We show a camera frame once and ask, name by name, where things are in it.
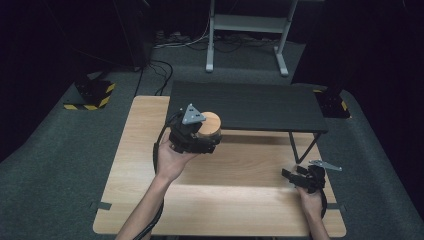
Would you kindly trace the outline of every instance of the metal stand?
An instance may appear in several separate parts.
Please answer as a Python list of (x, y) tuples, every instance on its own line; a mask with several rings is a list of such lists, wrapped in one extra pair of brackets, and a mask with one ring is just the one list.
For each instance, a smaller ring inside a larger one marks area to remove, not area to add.
[(292, 145), (292, 148), (293, 148), (294, 160), (296, 161), (296, 164), (300, 164), (308, 155), (308, 153), (311, 151), (312, 147), (317, 143), (319, 137), (321, 136), (321, 133), (314, 134), (314, 140), (312, 140), (312, 143), (309, 145), (309, 147), (306, 149), (306, 151), (303, 153), (302, 157), (300, 158), (297, 153), (296, 143), (293, 137), (293, 132), (289, 132), (289, 136), (290, 136), (290, 144)]
[(277, 58), (280, 73), (283, 77), (287, 77), (289, 72), (284, 61), (282, 52), (286, 43), (287, 35), (293, 20), (294, 11), (298, 0), (293, 0), (287, 18), (267, 18), (252, 16), (236, 16), (215, 14), (215, 0), (211, 0), (210, 27), (209, 27), (209, 46), (206, 57), (206, 72), (213, 71), (214, 57), (214, 30), (234, 30), (234, 31), (250, 31), (250, 32), (269, 32), (281, 33), (281, 39), (278, 46), (274, 47), (275, 56)]

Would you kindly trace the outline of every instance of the round wooden block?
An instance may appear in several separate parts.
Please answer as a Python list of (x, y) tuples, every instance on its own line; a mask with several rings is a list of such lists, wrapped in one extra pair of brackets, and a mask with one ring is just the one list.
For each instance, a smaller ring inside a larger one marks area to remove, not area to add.
[(219, 132), (221, 127), (221, 119), (213, 112), (203, 112), (206, 120), (202, 122), (202, 127), (199, 129), (200, 136), (209, 137)]

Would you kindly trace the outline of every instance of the black cable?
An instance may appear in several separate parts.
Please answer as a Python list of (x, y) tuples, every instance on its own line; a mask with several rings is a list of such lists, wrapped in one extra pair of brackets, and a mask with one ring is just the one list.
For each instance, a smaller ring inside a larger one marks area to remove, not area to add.
[(144, 70), (143, 70), (143, 68), (141, 68), (141, 70), (140, 70), (140, 77), (138, 78), (137, 88), (135, 89), (135, 92), (134, 92), (134, 97), (137, 96), (137, 92), (138, 92), (138, 89), (140, 88), (141, 77), (143, 76), (143, 73), (144, 73)]
[(167, 63), (167, 62), (164, 62), (164, 61), (153, 60), (153, 59), (151, 59), (150, 61), (151, 61), (151, 62), (159, 62), (159, 63), (163, 63), (163, 64), (165, 64), (165, 65), (168, 65), (169, 69), (171, 70), (171, 72), (169, 73), (169, 76), (165, 79), (165, 81), (164, 81), (164, 83), (163, 83), (162, 87), (160, 87), (160, 88), (159, 88), (159, 89), (155, 92), (155, 96), (157, 96), (157, 95), (158, 95), (158, 93), (160, 93), (160, 94), (159, 94), (159, 96), (162, 96), (162, 94), (163, 94), (163, 90), (165, 89), (166, 85), (167, 85), (167, 84), (168, 84), (168, 82), (169, 82), (169, 79), (171, 79), (172, 74), (174, 73), (174, 68), (171, 66), (171, 64), (169, 64), (169, 63)]

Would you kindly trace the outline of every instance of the black wall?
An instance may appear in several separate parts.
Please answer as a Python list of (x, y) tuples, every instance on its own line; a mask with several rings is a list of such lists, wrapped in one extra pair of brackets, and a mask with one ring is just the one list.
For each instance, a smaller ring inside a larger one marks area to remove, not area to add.
[(418, 1), (327, 0), (293, 82), (341, 84), (353, 94), (423, 217), (420, 6)]
[(0, 161), (71, 84), (114, 66), (142, 68), (153, 45), (143, 1), (2, 1), (0, 18)]
[(76, 80), (86, 77), (43, 1), (2, 6), (0, 161), (20, 147)]

